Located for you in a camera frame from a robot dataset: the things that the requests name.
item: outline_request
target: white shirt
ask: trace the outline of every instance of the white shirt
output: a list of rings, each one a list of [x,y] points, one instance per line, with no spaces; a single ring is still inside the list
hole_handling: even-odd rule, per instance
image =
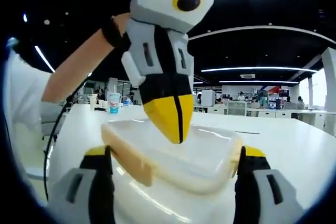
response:
[[[245,96],[243,95],[238,96],[238,101],[245,101]]]
[[[15,146],[13,125],[21,122],[30,129],[39,126],[41,99],[50,75],[31,67],[20,58],[20,55],[10,52],[5,69],[3,108],[14,159],[26,183],[29,180],[17,151],[18,146]]]

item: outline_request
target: window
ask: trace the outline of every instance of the window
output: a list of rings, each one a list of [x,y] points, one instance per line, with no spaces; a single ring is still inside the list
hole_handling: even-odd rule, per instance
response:
[[[305,104],[309,104],[309,87],[308,87],[308,78],[300,81],[299,84],[300,96],[303,99]]]
[[[325,75],[323,68],[312,75],[314,106],[324,107],[326,103],[327,83],[325,81]]]

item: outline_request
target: ceiling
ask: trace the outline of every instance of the ceiling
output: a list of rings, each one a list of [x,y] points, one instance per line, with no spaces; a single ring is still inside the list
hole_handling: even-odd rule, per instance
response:
[[[112,15],[127,12],[130,0],[58,0],[28,1],[18,8],[13,35],[23,42],[22,57],[33,67],[50,71],[34,46],[38,46],[56,69],[77,47]],[[311,73],[292,78],[296,71],[231,70],[201,72],[204,69],[230,67],[304,68],[328,46],[326,39],[301,31],[274,29],[277,26],[301,28],[336,40],[334,0],[215,0],[202,22],[189,37],[189,53],[194,56],[195,75],[201,86],[218,86],[219,81],[242,80],[240,74],[253,73],[255,80],[300,81]],[[227,28],[268,26],[272,29],[244,29],[211,32]],[[122,50],[115,50],[93,72],[93,80],[109,77],[126,80],[120,62]],[[317,60],[310,68],[323,67]]]

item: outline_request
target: ceiling light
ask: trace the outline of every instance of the ceiling light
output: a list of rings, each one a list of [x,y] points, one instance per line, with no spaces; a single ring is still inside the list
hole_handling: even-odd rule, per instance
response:
[[[42,54],[41,50],[39,49],[38,46],[35,46],[36,51],[38,52],[38,54],[41,56],[42,60],[45,62],[45,64],[49,67],[49,69],[55,73],[55,70],[53,69],[53,67],[49,64],[49,62],[47,61],[46,57],[44,57],[44,55]]]
[[[220,83],[236,83],[236,82],[268,82],[268,83],[298,84],[297,81],[220,81]]]
[[[215,68],[215,69],[204,69],[201,72],[213,72],[213,71],[228,71],[228,70],[292,70],[292,71],[305,71],[317,73],[318,71],[306,68],[288,68],[288,67],[238,67],[238,68]]]

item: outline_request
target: cable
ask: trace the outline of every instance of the cable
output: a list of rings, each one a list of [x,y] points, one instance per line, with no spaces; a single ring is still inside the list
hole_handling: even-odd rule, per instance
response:
[[[47,143],[47,148],[46,148],[46,152],[45,152],[45,156],[44,156],[44,162],[43,162],[43,186],[44,186],[44,192],[46,194],[46,198],[47,200],[49,200],[49,195],[48,195],[48,189],[47,189],[47,161],[48,161],[48,153],[49,153],[49,149],[51,146],[51,142],[54,136],[54,133],[56,131],[57,125],[59,123],[59,121],[61,120],[61,117],[63,115],[63,113],[66,110],[67,105],[69,105],[69,101],[73,99],[74,95],[77,93],[77,91],[84,85],[84,83],[89,79],[89,77],[85,78],[85,80],[75,89],[75,91],[71,94],[70,98],[68,99],[68,101],[66,102],[66,104],[63,106],[61,112],[59,113],[55,125],[52,128],[48,143]]]

